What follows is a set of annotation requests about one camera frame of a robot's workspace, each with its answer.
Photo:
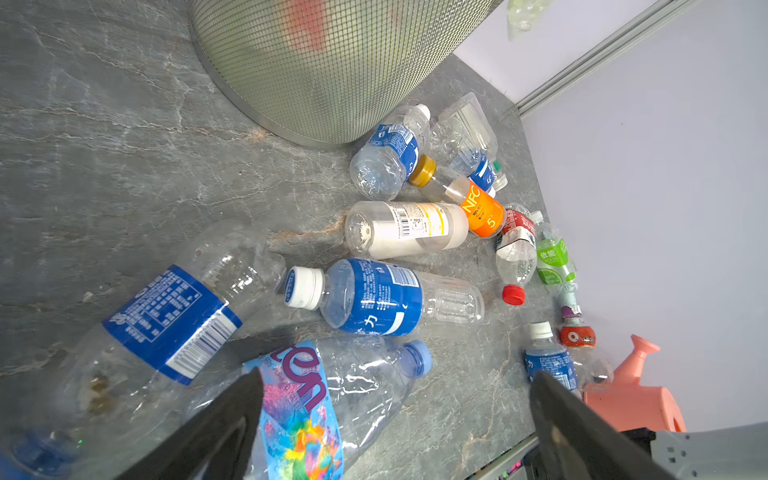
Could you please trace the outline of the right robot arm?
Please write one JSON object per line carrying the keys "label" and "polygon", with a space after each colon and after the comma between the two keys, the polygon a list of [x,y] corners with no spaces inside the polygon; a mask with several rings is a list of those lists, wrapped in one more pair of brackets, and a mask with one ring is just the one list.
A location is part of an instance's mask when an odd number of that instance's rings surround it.
{"label": "right robot arm", "polygon": [[635,432],[635,442],[676,479],[765,479],[765,422],[706,432]]}

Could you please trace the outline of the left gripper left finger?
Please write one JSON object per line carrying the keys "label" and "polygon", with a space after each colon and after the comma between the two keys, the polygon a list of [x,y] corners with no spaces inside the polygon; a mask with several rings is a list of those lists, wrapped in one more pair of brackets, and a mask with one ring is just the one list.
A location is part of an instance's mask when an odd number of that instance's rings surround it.
{"label": "left gripper left finger", "polygon": [[121,479],[242,479],[258,431],[264,384],[240,376]]}

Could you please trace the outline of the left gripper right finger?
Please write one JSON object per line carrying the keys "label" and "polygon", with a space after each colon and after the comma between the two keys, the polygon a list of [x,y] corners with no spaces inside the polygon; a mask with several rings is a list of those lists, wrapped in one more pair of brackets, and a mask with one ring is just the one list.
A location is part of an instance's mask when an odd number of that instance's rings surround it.
{"label": "left gripper right finger", "polygon": [[533,377],[530,409],[550,479],[672,477],[546,372]]}

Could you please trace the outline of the blue label bottle white cap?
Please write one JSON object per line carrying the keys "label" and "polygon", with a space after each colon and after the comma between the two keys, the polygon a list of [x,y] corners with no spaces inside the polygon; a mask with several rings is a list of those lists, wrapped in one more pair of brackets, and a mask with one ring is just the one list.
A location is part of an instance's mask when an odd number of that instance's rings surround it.
{"label": "blue label bottle white cap", "polygon": [[292,267],[284,303],[318,310],[332,328],[359,335],[463,332],[485,317],[482,294],[468,281],[361,258],[327,270]]}

